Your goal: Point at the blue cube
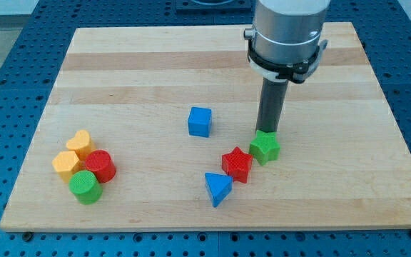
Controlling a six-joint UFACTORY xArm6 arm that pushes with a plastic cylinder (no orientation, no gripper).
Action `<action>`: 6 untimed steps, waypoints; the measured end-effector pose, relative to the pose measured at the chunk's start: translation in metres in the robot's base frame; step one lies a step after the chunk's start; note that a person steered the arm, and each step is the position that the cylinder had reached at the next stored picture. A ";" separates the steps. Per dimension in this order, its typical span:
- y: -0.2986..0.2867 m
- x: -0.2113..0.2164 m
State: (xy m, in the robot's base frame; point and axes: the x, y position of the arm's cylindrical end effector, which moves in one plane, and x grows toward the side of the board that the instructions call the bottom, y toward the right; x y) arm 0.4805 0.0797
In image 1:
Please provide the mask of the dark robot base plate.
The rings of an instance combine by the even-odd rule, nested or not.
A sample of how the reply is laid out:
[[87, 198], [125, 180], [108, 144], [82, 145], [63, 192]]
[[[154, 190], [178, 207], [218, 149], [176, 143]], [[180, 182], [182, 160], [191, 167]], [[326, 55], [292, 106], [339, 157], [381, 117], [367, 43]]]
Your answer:
[[250, 11], [253, 0], [176, 0], [175, 10], [178, 14], [195, 11]]

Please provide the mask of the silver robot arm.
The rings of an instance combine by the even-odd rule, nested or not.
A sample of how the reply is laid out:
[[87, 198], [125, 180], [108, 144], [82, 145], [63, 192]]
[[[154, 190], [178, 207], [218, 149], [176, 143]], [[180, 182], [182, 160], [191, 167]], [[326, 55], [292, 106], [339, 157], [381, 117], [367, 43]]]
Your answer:
[[330, 0], [256, 0], [244, 39], [266, 61], [300, 63], [316, 52], [329, 5]]

